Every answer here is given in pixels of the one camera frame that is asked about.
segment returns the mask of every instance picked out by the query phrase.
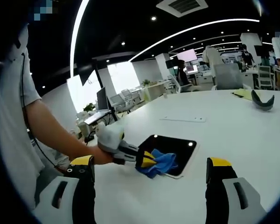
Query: white chair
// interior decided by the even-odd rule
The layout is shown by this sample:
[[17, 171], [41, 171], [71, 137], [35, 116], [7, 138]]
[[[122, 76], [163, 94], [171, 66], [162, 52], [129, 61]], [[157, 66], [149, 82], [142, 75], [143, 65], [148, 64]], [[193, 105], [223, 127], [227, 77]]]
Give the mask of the white chair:
[[274, 89], [273, 81], [271, 79], [271, 67], [259, 66], [258, 67], [258, 85], [262, 89]]
[[198, 86], [193, 86], [193, 84], [188, 84], [188, 85], [183, 85], [181, 86], [179, 82], [176, 80], [174, 76], [171, 75], [171, 81], [174, 83], [176, 86], [176, 93], [181, 93], [181, 92], [193, 92], [193, 91], [199, 91], [200, 87]]
[[211, 90], [252, 89], [250, 86], [243, 84], [240, 70], [235, 63], [215, 65], [214, 73], [217, 84]]
[[119, 113], [127, 112], [129, 114], [131, 112], [131, 109], [134, 107], [134, 103], [132, 100], [126, 102], [119, 94], [111, 97], [110, 100], [113, 102], [112, 106]]

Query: potted plant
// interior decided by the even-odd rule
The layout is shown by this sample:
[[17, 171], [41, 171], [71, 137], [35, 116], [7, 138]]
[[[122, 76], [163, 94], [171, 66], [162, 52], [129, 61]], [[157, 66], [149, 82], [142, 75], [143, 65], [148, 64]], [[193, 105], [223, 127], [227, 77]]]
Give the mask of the potted plant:
[[150, 84], [150, 81], [147, 80], [147, 79], [145, 79], [145, 80], [142, 82], [142, 85], [143, 85], [143, 86], [147, 86], [147, 85], [149, 85], [149, 84]]
[[89, 112], [92, 111], [95, 108], [95, 106], [92, 103], [89, 103], [84, 109], [83, 111]]

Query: microfiber cloth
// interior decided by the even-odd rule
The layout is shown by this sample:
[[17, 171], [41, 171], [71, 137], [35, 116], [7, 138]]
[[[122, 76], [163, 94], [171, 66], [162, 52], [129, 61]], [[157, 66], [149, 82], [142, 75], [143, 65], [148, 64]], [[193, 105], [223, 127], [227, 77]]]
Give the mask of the microfiber cloth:
[[153, 159], [156, 164], [148, 167], [136, 167], [140, 173], [148, 176], [149, 178], [153, 179], [157, 174], [162, 175], [167, 173], [170, 169], [176, 168], [178, 165], [174, 162], [176, 158], [176, 154], [174, 153], [167, 153], [163, 154], [159, 150], [154, 149], [151, 154], [154, 156]]

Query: air vent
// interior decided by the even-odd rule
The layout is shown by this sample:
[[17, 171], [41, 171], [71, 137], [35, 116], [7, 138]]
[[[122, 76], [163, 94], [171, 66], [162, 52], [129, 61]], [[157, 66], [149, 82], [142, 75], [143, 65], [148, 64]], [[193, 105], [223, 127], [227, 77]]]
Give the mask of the air vent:
[[189, 13], [207, 8], [205, 0], [164, 0], [156, 5], [176, 17], [182, 17]]

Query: ceiling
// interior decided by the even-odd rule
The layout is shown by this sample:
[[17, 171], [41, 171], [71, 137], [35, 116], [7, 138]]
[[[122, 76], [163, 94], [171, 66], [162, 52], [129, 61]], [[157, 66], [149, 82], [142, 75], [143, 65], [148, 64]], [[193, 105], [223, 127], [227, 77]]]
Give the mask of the ceiling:
[[[98, 57], [98, 67], [103, 68], [109, 63], [127, 61], [163, 38], [192, 26], [223, 19], [259, 19], [259, 12], [252, 0], [241, 0], [238, 4], [230, 0], [206, 0], [208, 8], [181, 18], [157, 8], [156, 4], [159, 2], [160, 0], [90, 0], [79, 27], [74, 62], [79, 67], [88, 65], [92, 58]], [[81, 0], [54, 0], [56, 13], [44, 15], [42, 21], [33, 22], [28, 27], [30, 68], [41, 95], [65, 83], [70, 77], [70, 42], [80, 4]], [[151, 21], [151, 16], [156, 16], [157, 20]], [[239, 42], [239, 35], [248, 29], [262, 36], [264, 42], [271, 42], [274, 35], [274, 29], [263, 23], [218, 23], [166, 40], [134, 61], [146, 60], [152, 55], [172, 50], [181, 52], [183, 48], [187, 50], [222, 42]], [[225, 45], [226, 48], [236, 46], [237, 44]], [[112, 56], [116, 53], [127, 56]], [[66, 68], [64, 72], [58, 72], [62, 68]]]

